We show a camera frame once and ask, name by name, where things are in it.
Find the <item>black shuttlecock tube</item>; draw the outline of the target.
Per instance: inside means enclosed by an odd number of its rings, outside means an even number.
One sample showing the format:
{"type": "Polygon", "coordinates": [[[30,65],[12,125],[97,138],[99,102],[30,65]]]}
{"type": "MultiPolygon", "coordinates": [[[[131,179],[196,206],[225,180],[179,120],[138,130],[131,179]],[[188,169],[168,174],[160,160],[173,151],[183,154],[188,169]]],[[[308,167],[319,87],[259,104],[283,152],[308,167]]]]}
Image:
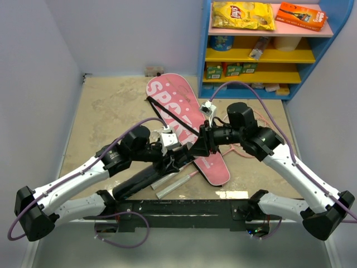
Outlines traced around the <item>black shuttlecock tube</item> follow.
{"type": "Polygon", "coordinates": [[[112,190],[113,198],[116,201],[128,199],[133,194],[148,187],[155,181],[166,175],[159,175],[153,168],[153,165],[146,167],[140,172],[134,174],[131,178],[115,186],[112,190]]]}

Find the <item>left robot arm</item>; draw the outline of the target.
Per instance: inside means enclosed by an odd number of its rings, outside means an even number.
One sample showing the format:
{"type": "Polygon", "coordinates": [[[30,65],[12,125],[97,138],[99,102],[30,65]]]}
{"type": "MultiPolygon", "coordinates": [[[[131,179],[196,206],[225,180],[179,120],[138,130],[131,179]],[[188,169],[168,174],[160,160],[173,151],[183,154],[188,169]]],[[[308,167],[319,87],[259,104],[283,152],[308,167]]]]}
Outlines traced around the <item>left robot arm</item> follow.
{"type": "Polygon", "coordinates": [[[47,236],[59,225],[84,217],[112,218],[115,203],[127,199],[151,183],[149,179],[129,179],[129,183],[113,197],[106,190],[99,190],[89,197],[73,197],[88,187],[107,180],[130,168],[132,162],[150,162],[158,176],[179,172],[185,164],[192,162],[190,145],[181,145],[170,127],[162,127],[159,138],[150,142],[150,130],[136,125],[111,144],[97,151],[87,162],[36,189],[28,186],[16,193],[15,223],[20,224],[30,242],[47,236]]]}

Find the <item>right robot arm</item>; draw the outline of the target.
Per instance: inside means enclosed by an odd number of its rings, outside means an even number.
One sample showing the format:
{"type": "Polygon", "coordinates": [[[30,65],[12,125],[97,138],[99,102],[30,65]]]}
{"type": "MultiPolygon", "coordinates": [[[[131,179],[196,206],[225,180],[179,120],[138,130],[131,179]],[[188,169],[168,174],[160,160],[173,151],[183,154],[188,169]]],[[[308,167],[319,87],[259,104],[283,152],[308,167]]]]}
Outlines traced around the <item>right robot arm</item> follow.
{"type": "Polygon", "coordinates": [[[247,220],[278,216],[301,223],[313,237],[326,241],[345,219],[355,197],[319,178],[297,158],[290,143],[257,123],[253,110],[245,103],[233,103],[226,111],[229,122],[218,126],[214,123],[216,106],[209,100],[200,106],[200,112],[208,119],[200,126],[189,153],[207,157],[216,153],[220,145],[240,144],[248,155],[280,174],[302,197],[284,198],[260,190],[248,200],[247,220]]]}

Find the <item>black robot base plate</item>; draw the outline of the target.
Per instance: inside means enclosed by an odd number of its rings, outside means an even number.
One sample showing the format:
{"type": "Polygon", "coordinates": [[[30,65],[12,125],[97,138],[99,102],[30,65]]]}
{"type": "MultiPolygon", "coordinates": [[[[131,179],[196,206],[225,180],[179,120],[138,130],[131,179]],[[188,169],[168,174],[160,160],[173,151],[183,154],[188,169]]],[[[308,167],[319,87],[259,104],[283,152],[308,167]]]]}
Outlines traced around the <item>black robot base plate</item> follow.
{"type": "Polygon", "coordinates": [[[145,222],[132,212],[139,213],[151,228],[211,228],[246,231],[256,226],[253,221],[267,218],[246,199],[197,199],[197,200],[124,200],[106,209],[102,215],[124,212],[119,216],[119,231],[133,232],[145,227],[145,222]]]}

